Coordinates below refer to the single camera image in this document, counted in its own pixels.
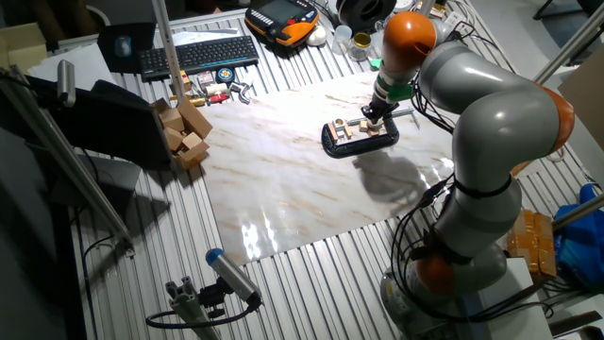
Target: orange handheld device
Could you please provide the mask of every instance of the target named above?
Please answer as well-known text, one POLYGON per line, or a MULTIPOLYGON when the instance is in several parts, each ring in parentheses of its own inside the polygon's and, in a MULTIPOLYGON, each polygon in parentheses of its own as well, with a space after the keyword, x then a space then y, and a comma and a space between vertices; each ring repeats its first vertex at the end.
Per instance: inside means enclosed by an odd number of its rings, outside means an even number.
POLYGON ((305 0, 266 0, 245 12, 245 22, 269 42, 295 45, 310 34, 319 12, 305 0))

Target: white paper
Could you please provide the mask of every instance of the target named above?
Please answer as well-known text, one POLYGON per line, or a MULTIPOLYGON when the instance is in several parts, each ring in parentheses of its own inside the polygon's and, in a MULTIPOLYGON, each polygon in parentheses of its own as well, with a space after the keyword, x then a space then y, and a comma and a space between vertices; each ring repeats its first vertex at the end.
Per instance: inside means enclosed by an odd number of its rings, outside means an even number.
POLYGON ((90 91, 96 80, 115 84, 103 54, 96 43, 75 48, 69 52, 42 60, 40 65, 27 70, 30 75, 48 81, 57 81, 57 67, 61 60, 71 62, 75 67, 75 86, 90 91))
POLYGON ((172 39, 174 41, 174 46, 181 46, 183 44, 208 42, 237 36, 239 36, 238 28, 225 28, 203 32, 180 32, 174 34, 172 39))

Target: clamp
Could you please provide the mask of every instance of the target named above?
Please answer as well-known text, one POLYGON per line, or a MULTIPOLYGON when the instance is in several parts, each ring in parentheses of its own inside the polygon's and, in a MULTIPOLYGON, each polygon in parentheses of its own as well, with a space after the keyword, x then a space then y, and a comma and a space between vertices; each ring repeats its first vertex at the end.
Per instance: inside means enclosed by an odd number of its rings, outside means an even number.
POLYGON ((247 91, 249 90, 250 86, 247 85, 246 83, 236 83, 236 82, 232 82, 230 84, 230 88, 229 90, 233 93, 236 92, 239 94, 239 101, 241 101, 242 103, 244 103, 245 105, 249 105, 249 103, 251 102, 250 98, 246 95, 247 91))

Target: black monitor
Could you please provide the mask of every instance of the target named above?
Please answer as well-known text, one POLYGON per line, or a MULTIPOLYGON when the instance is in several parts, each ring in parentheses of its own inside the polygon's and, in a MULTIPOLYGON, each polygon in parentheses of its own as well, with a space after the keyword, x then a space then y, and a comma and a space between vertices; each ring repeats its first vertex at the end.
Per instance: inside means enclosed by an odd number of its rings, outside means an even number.
MULTIPOLYGON (((57 83, 29 76, 38 94, 57 96, 57 83)), ((173 169, 158 116, 137 95, 97 81, 91 91, 76 89, 71 108, 49 109, 73 146, 125 159, 145 170, 173 169)))

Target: wooden block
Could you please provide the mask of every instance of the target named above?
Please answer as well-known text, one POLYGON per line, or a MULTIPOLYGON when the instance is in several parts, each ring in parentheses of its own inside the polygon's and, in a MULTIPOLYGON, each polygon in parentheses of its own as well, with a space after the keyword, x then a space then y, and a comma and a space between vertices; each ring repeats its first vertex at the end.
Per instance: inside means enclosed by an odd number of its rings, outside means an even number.
POLYGON ((171 127, 165 127, 163 129, 163 135, 166 136, 166 142, 168 142, 168 146, 172 151, 177 151, 184 139, 184 137, 180 135, 180 132, 171 127))
POLYGON ((212 129, 212 125, 189 99, 184 99, 178 105, 178 112, 180 112, 182 118, 184 118, 187 128, 189 128, 191 131, 197 132, 203 139, 208 137, 208 134, 212 129))
POLYGON ((174 160, 183 170, 189 170, 208 156, 206 151, 208 148, 209 146, 206 143, 201 142, 189 151, 178 151, 177 156, 174 156, 174 160))
POLYGON ((185 129, 182 121, 182 116, 178 113, 177 109, 169 109, 159 113, 159 119, 163 124, 164 128, 173 128, 176 131, 182 131, 185 129))
POLYGON ((185 87, 185 91, 190 91, 191 90, 191 81, 189 80, 189 78, 187 77, 187 74, 184 71, 180 71, 180 76, 182 77, 182 84, 185 87))
POLYGON ((352 137, 352 128, 350 128, 350 125, 348 125, 348 122, 346 121, 344 121, 344 134, 346 135, 347 139, 352 137))
POLYGON ((369 126, 367 126, 367 121, 361 120, 361 122, 359 123, 359 132, 367 132, 368 129, 369 126))
POLYGON ((200 143, 203 143, 203 141, 201 140, 201 138, 199 138, 199 136, 197 136, 195 132, 191 132, 187 137, 182 140, 182 143, 187 146, 188 149, 191 150, 198 146, 200 143))
POLYGON ((340 138, 338 138, 338 133, 336 132, 336 127, 333 126, 333 123, 329 123, 327 124, 327 126, 329 127, 329 133, 331 133, 331 138, 333 138, 334 141, 339 140, 340 138))
POLYGON ((379 131, 373 131, 372 129, 367 129, 367 134, 369 135, 369 137, 375 137, 375 136, 379 136, 379 131))

